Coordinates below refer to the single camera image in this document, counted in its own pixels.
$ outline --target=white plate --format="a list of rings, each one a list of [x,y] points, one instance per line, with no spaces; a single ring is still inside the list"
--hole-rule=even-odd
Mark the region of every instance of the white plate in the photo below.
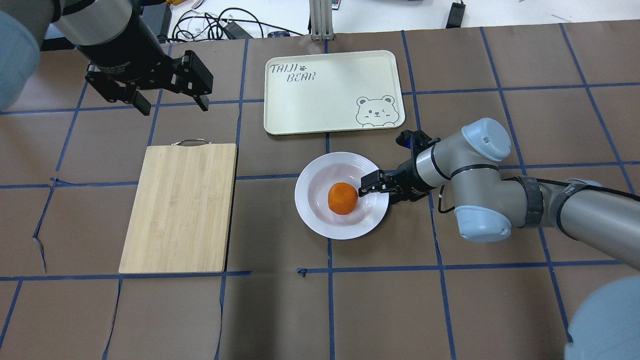
[[[288,56],[266,64],[269,134],[388,129],[403,122],[396,57],[386,50]]]
[[[328,195],[335,183],[358,189],[360,178],[377,169],[367,158],[351,152],[332,152],[311,161],[296,183],[296,208],[302,221],[318,234],[336,240],[357,238],[371,231],[387,212],[389,194],[370,193],[359,198],[356,209],[348,215],[332,212]]]

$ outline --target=white joint cover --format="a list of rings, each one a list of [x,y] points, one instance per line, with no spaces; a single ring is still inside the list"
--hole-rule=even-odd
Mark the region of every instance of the white joint cover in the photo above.
[[[40,47],[21,23],[0,11],[0,110],[11,106],[40,62]]]
[[[482,118],[462,127],[462,135],[480,155],[492,161],[502,161],[511,152],[511,139],[502,124]]]
[[[273,58],[264,129],[272,135],[388,129],[404,122],[396,57],[386,50]]]
[[[579,182],[579,183],[585,183],[587,185],[591,185],[591,186],[599,186],[602,187],[602,184],[600,184],[598,181],[594,181],[594,180],[585,180],[585,179],[567,179],[565,181],[566,183],[575,183],[575,182]]]
[[[640,276],[616,280],[594,291],[569,324],[573,343],[566,360],[632,360],[640,354]]]
[[[474,243],[501,241],[511,235],[511,222],[497,211],[462,205],[454,210],[460,236]]]

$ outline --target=bamboo cutting board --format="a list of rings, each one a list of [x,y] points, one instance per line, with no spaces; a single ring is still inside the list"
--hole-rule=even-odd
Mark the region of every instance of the bamboo cutting board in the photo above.
[[[147,147],[121,274],[224,271],[236,155],[232,143]]]

